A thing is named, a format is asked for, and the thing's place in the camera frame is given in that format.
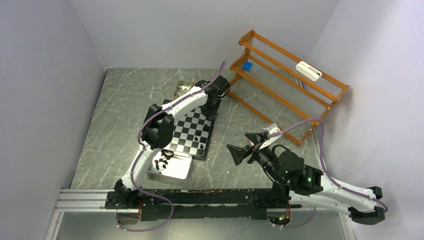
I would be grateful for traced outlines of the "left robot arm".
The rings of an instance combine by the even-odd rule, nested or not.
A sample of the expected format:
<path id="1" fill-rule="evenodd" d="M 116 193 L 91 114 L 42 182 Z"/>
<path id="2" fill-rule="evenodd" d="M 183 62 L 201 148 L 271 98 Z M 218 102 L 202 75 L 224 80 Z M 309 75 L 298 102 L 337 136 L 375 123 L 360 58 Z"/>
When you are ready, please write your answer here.
<path id="1" fill-rule="evenodd" d="M 139 189 L 153 157 L 172 141 L 174 123 L 196 108 L 207 120 L 213 120 L 229 87 L 229 81 L 218 75 L 211 81 L 196 82 L 187 93 L 169 103 L 149 107 L 137 134 L 138 152 L 114 186 L 118 201 L 124 207 L 132 208 L 138 203 Z"/>

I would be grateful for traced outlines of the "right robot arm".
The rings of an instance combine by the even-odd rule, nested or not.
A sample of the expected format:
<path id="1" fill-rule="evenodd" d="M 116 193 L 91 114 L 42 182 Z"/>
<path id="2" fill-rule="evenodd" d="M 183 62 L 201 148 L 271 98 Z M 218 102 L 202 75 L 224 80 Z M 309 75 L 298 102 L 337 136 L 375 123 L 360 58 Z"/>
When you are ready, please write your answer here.
<path id="1" fill-rule="evenodd" d="M 375 225 L 385 220 L 386 211 L 379 202 L 382 189 L 349 189 L 330 180 L 322 170 L 305 164 L 305 160 L 282 144 L 269 147 L 267 133 L 246 133 L 249 144 L 227 144 L 235 165 L 243 160 L 258 163 L 272 181 L 268 203 L 272 207 L 307 205 L 347 215 L 355 223 Z"/>

